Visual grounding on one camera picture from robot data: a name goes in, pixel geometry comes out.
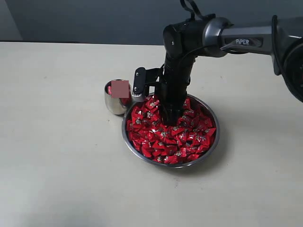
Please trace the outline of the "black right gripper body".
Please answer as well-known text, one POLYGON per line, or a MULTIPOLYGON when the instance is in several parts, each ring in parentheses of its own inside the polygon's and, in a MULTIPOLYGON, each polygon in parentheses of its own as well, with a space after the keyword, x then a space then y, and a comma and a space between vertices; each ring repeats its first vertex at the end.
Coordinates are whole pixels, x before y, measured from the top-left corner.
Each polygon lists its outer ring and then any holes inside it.
POLYGON ((165 56, 163 72, 156 87, 156 96, 165 111, 179 111, 187 96, 195 56, 165 56))

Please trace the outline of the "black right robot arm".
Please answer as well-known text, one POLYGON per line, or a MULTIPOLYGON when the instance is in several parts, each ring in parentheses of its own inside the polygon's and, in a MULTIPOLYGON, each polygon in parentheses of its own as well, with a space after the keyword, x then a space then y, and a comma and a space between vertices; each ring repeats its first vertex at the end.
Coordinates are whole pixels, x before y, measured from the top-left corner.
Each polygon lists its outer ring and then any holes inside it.
POLYGON ((193 20, 165 27, 164 73, 158 96, 166 124, 175 125, 182 115, 190 74, 198 56, 221 58, 229 53, 255 53, 272 58, 274 73, 298 100, 303 98, 303 19, 234 25, 223 17, 193 20))

